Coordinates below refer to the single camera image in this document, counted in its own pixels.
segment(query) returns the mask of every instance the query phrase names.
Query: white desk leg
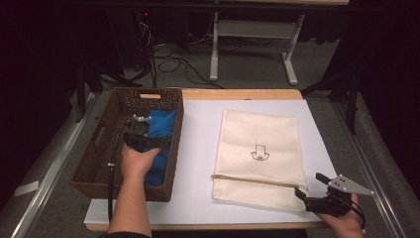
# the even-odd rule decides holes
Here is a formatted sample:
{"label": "white desk leg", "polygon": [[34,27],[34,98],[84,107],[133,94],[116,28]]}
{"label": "white desk leg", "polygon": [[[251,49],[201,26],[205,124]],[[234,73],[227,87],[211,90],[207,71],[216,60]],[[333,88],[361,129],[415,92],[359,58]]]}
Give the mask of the white desk leg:
{"label": "white desk leg", "polygon": [[291,55],[293,54],[294,47],[296,46],[297,38],[299,37],[300,29],[302,28],[303,19],[305,15],[299,15],[296,22],[296,27],[293,31],[293,36],[290,41],[290,48],[288,53],[282,54],[282,59],[284,63],[284,67],[286,68],[287,77],[289,79],[289,83],[291,85],[297,85],[296,74],[294,74],[293,65],[291,64]]}
{"label": "white desk leg", "polygon": [[218,38],[219,38],[219,13],[214,13],[214,24],[213,24],[213,51],[211,54],[210,62],[210,80],[217,80],[217,71],[219,67],[219,56],[218,56]]}

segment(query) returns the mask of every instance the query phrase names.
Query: white cloth bag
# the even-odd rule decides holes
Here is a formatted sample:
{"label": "white cloth bag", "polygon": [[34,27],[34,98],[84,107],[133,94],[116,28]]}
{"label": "white cloth bag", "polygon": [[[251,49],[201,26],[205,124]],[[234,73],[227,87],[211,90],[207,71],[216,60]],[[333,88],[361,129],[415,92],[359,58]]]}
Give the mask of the white cloth bag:
{"label": "white cloth bag", "polygon": [[286,186],[307,193],[297,118],[225,110],[213,179],[216,199],[305,210]]}

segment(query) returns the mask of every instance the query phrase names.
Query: forearm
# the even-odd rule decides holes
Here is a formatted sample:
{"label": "forearm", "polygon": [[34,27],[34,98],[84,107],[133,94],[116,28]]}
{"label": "forearm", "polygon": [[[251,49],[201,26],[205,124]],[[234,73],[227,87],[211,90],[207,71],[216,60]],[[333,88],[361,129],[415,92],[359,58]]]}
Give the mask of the forearm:
{"label": "forearm", "polygon": [[108,233],[131,231],[152,236],[144,178],[124,178]]}

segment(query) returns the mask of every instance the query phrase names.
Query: black sleeve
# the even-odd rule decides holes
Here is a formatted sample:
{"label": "black sleeve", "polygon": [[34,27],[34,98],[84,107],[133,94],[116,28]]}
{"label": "black sleeve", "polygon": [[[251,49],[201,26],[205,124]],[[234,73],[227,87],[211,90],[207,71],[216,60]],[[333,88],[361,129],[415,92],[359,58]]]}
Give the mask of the black sleeve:
{"label": "black sleeve", "polygon": [[147,235],[128,231],[119,231],[107,234],[105,238],[150,238]]}

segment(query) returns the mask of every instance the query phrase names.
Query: gray carpet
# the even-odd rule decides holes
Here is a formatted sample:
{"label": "gray carpet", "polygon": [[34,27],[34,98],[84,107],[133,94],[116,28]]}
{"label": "gray carpet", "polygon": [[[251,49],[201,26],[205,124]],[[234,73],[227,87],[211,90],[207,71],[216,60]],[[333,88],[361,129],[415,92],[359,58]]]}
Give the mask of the gray carpet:
{"label": "gray carpet", "polygon": [[[334,52],[336,44],[316,45],[314,42],[298,43],[295,54],[292,58],[294,69],[299,81],[298,86],[292,87],[288,84],[285,71],[280,61],[279,49],[287,47],[287,42],[276,42],[266,44],[266,40],[250,39],[250,43],[243,44],[238,50],[235,49],[239,43],[236,41],[223,42],[219,57],[219,80],[216,82],[225,88],[305,88],[322,78],[323,72]],[[183,57],[193,65],[202,77],[208,78],[210,65],[210,49],[201,45],[201,49],[190,48],[183,51],[172,47],[173,57]],[[171,51],[168,48],[157,52],[156,57],[168,56]],[[164,62],[156,59],[160,69],[170,72],[157,72],[157,86],[159,87],[201,87],[213,88],[207,84],[195,84],[203,82],[199,80],[196,73],[188,69],[187,75],[183,69],[184,65],[178,65],[175,61]],[[127,76],[135,73],[127,69]],[[138,82],[144,86],[152,86],[148,75]],[[100,117],[107,98],[110,95],[111,85],[105,84],[105,90],[97,95],[98,101],[93,111],[87,114],[86,124],[83,127],[73,149],[68,156],[67,163],[56,182],[54,190],[42,209],[38,219],[34,222],[29,237],[97,237],[100,232],[89,231],[83,224],[89,199],[83,196],[75,188],[68,184],[75,167],[80,159]],[[337,104],[329,102],[327,92],[313,93],[306,99],[309,107],[323,137],[327,150],[330,154],[333,165],[338,174],[343,174],[356,182],[368,185],[366,175],[358,159],[357,150],[352,144],[352,137],[349,137],[346,128],[341,122],[341,116],[337,112]],[[420,232],[420,224],[417,217],[420,217],[419,201],[405,181],[392,157],[383,145],[380,136],[371,122],[368,110],[363,99],[359,97],[357,113],[357,140],[360,141],[363,152],[374,170],[384,193],[391,203],[396,217],[403,228],[406,237],[416,237]],[[66,123],[55,135],[49,146],[45,149],[40,158],[36,161],[31,171],[27,174],[22,184],[34,180],[42,181],[44,175],[53,162],[54,156],[62,148],[74,125],[77,111],[75,107]],[[12,197],[7,206],[0,214],[0,237],[10,237],[16,228],[19,220],[28,207],[34,192],[18,197]],[[367,217],[366,237],[394,237],[389,232],[386,222],[383,219],[376,200],[372,197],[360,197],[360,204]],[[268,233],[252,233],[254,237],[279,237],[278,231]],[[236,236],[233,233],[212,234],[209,237],[230,237]],[[193,234],[185,234],[185,237],[194,237]],[[307,236],[313,237],[334,237],[329,229],[307,230]]]}

